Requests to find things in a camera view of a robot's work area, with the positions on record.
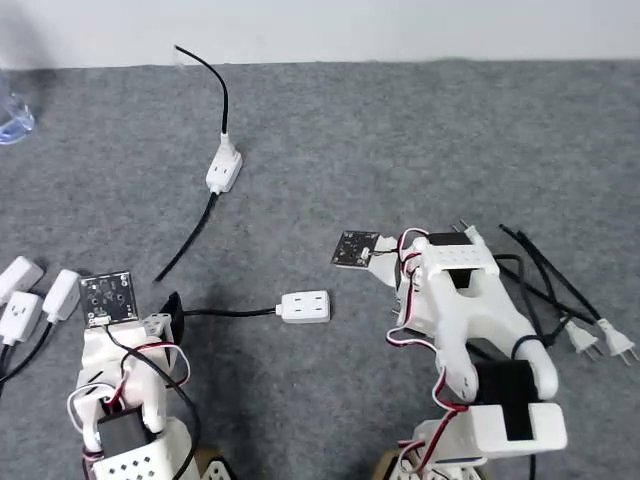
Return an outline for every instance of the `black circuit board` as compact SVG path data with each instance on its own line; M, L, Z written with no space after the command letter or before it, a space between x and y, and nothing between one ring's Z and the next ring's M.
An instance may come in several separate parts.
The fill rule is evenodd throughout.
M80 302L89 327L138 319L130 272L115 272L80 279Z
M378 232L343 232L331 263L339 267L367 268L379 237Z

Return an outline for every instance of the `cord plug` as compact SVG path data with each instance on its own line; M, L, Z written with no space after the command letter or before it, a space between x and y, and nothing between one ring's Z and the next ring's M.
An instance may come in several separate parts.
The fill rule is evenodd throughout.
M33 332L40 312L42 299L33 293L14 292L0 318L0 335L5 345L26 342Z
M607 342L612 357L620 355L624 363L630 366L629 360L624 356L625 352L629 352L633 355L633 358L640 362L640 358L638 358L638 355L636 355L636 352L633 350L636 344L629 340L624 333L617 331L606 318L601 318L597 321L597 324L604 333L605 341Z
M71 270L62 270L58 274L42 304L47 322L55 324L71 316L80 301L79 278L80 275Z
M220 134L220 146L207 172L207 187L211 193L227 193L233 187L242 168L242 155L231 143L229 135Z
M331 318L326 290L295 292L282 296L276 315L286 323L325 323Z
M567 330L567 333L569 334L569 340L576 349L576 353L578 355L584 352L589 356L591 360L595 362L596 359L591 354L590 349L593 348L600 355L603 354L602 350L600 350L600 347L597 345L598 337L591 335L591 333L589 333L587 330L578 327L572 321L567 322L565 329Z
M17 257L0 274L0 306L9 301L13 292L28 291L42 278L44 271L25 257Z

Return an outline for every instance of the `gray carpet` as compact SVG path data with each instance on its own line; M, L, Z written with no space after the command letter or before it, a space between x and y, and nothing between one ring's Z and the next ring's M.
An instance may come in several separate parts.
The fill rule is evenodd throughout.
M431 356L384 342L392 291L330 265L344 229L442 230L463 216L495 252L517 252L496 226L525 228L615 326L640 339L639 63L220 70L246 164L160 286L151 279L207 201L221 115L213 77L197 67L17 75L40 129L0 147L0 265L37 258L48 270L42 293L61 267L131 269L147 314L174 289L187 308L236 309L329 289L335 313L326 325L188 323L187 391L200 407L203 444L241 479L367 479L396 440L440 415L429 396ZM550 328L551 312L542 312ZM81 441L64 405L82 329L76 312L7 385L3 479L81 477ZM640 364L591 363L566 337L552 358L569 447L539 457L539 478L634 478ZM175 399L172 412L187 418ZM491 470L495 479L527 478L523 458Z

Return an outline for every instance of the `plastic bottle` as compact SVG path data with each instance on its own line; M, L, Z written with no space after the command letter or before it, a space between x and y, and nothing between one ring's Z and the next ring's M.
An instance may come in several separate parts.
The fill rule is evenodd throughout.
M24 100L11 91L0 71L0 145L19 142L33 131L35 120Z

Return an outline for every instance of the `white robot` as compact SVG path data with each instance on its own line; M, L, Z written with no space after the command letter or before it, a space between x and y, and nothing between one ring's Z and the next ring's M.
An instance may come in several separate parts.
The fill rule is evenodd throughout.
M433 350L439 378L433 399L446 414L418 425L384 478L480 479L475 467L491 458L564 449L562 409L551 399L558 376L531 323L514 307L499 268L473 226L430 234L409 229L399 238L345 232L332 263L369 270L396 291L397 327L387 341ZM405 245L408 235L415 235ZM400 332L431 337L398 339ZM468 339L484 338L506 355L472 363ZM447 385L460 403L445 402Z
M138 319L129 272L83 278L80 294L87 329L82 370L67 408L82 434L85 478L230 480L232 474L221 458L198 471L192 442L197 443L199 431L192 439L184 423L167 418L166 379L126 350L144 355L165 375L182 356L186 373L174 383L183 385L190 367L174 343L174 335L182 335L180 318L158 313ZM181 306L174 306L179 314ZM192 413L199 425L197 412Z

